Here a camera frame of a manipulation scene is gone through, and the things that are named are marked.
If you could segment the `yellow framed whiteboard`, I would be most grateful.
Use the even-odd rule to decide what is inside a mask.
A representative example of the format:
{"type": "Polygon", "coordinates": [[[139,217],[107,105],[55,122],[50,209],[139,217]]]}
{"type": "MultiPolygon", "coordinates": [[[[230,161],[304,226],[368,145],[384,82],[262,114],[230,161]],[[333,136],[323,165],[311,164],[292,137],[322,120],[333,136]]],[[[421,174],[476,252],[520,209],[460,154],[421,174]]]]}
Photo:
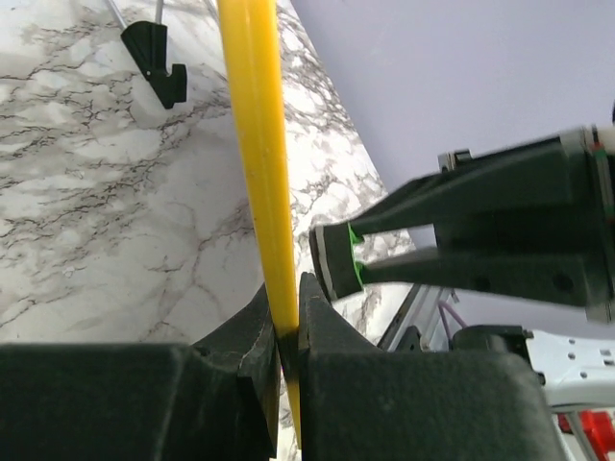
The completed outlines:
{"type": "Polygon", "coordinates": [[[244,177],[294,427],[301,427],[299,309],[276,4],[218,4],[244,177]]]}

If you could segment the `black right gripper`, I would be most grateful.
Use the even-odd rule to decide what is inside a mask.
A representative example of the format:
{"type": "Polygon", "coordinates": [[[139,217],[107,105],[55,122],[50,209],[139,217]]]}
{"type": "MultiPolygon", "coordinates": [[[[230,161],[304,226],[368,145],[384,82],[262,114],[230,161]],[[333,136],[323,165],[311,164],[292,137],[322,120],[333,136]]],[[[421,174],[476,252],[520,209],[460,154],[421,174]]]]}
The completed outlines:
{"type": "Polygon", "coordinates": [[[561,303],[614,320],[614,131],[576,129],[464,158],[350,221],[357,235],[434,224],[437,249],[364,264],[407,282],[561,303]]]}

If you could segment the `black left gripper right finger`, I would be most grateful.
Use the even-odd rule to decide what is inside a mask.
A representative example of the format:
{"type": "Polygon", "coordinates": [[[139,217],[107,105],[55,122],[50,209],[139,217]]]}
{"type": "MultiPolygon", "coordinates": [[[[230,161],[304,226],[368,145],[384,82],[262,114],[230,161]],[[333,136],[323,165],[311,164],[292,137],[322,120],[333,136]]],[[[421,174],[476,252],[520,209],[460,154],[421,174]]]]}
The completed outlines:
{"type": "Polygon", "coordinates": [[[500,352],[385,352],[300,281],[306,460],[561,460],[536,375],[500,352]]]}

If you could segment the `green whiteboard eraser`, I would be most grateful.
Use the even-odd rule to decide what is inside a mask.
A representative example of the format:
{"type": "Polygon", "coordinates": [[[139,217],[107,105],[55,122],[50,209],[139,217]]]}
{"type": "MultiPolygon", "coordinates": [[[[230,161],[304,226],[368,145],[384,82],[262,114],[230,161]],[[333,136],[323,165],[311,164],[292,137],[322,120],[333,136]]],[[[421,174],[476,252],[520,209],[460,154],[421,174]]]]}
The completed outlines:
{"type": "Polygon", "coordinates": [[[361,240],[348,223],[315,226],[309,231],[309,247],[315,275],[330,302],[363,290],[354,246],[361,240]]]}

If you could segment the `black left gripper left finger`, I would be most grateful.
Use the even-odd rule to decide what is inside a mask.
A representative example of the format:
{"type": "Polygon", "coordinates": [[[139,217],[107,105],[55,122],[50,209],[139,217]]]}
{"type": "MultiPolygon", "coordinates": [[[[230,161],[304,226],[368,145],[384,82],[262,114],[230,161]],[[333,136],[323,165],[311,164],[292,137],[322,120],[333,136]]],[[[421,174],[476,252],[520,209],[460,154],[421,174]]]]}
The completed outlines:
{"type": "Polygon", "coordinates": [[[266,292],[192,344],[8,344],[5,460],[266,460],[280,362],[266,292]]]}

